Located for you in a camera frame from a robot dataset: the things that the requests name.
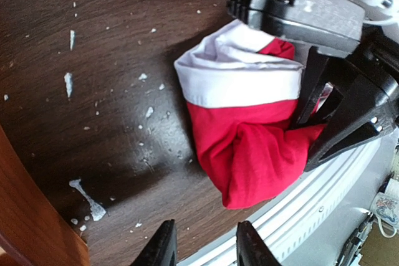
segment floor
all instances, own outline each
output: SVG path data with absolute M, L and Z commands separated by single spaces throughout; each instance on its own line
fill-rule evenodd
M 196 162 L 173 69 L 229 22 L 225 2 L 0 0 L 0 124 L 93 266 L 129 265 L 171 218 L 183 259 L 257 209 L 222 207 Z M 107 210 L 97 222 L 84 221 L 89 204 L 69 186 L 79 178 Z
M 399 236 L 387 239 L 381 235 L 377 224 L 363 246 L 361 266 L 399 266 Z

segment wooden edge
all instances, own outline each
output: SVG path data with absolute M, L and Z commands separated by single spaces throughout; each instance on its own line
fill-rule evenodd
M 0 247 L 19 265 L 90 265 L 86 244 L 36 186 L 1 127 L 0 182 Z

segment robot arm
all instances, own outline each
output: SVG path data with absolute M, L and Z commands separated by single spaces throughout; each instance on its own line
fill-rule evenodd
M 364 24 L 382 26 L 399 43 L 399 0 L 229 0 L 228 7 L 252 28 L 315 45 L 325 55 L 351 54 Z

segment white cable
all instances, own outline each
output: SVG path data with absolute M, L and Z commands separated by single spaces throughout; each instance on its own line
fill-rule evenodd
M 389 19 L 380 20 L 380 21 L 371 21 L 371 20 L 364 20 L 364 24 L 368 25 L 375 25 L 375 26 L 388 26 L 399 22 L 399 14 L 395 14 Z

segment fabric fold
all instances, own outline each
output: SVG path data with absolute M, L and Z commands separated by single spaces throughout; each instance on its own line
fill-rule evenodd
M 287 130 L 303 71 L 294 54 L 292 44 L 233 21 L 175 62 L 199 163 L 227 208 L 283 192 L 323 129 Z

